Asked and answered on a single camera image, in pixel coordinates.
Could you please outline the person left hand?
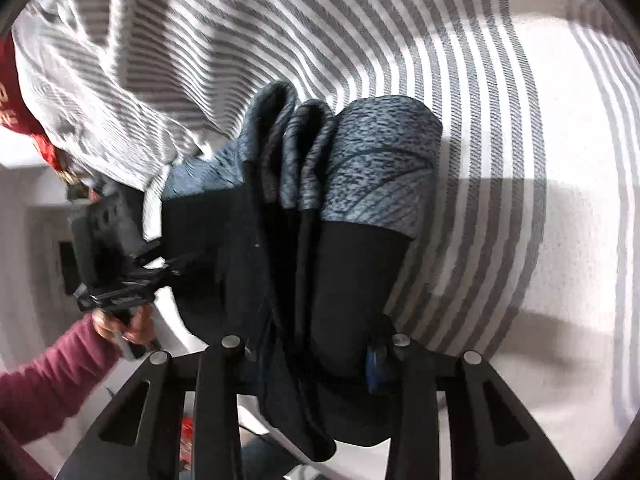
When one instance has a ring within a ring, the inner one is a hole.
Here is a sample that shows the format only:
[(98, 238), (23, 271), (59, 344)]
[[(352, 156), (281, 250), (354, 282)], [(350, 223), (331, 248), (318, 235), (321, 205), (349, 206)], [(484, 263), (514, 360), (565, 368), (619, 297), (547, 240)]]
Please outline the person left hand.
[(132, 344), (146, 346), (155, 339), (156, 333), (152, 320), (153, 308), (149, 304), (136, 307), (132, 318), (126, 323), (101, 310), (92, 312), (93, 327), (104, 339), (116, 342), (117, 336)]

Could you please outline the maroon sleeve forearm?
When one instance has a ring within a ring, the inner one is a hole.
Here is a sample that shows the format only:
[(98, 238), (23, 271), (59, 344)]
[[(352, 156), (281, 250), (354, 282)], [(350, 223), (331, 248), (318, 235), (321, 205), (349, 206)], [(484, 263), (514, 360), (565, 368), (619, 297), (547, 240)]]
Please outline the maroon sleeve forearm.
[(55, 434), (79, 412), (119, 359), (93, 318), (75, 322), (32, 362), (1, 374), (1, 477), (49, 479), (25, 446)]

